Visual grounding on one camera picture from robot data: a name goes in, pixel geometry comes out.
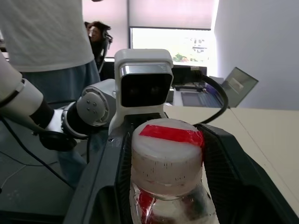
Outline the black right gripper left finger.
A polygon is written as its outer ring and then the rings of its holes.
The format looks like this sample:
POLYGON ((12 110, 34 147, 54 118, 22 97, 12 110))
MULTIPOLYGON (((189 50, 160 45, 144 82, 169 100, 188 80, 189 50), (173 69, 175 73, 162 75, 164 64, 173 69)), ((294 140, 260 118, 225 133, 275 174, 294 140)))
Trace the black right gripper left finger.
POLYGON ((132 128, 121 126, 87 165, 64 218, 65 224, 131 224, 129 202, 132 128))

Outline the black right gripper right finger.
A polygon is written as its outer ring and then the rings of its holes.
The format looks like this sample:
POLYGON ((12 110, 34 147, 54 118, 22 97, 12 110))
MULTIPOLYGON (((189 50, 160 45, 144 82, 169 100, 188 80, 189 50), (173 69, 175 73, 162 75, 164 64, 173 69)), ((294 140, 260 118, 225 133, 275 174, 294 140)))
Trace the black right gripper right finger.
POLYGON ((204 167, 221 224, 297 224, 298 216, 266 171, 223 129, 196 124, 204 167))

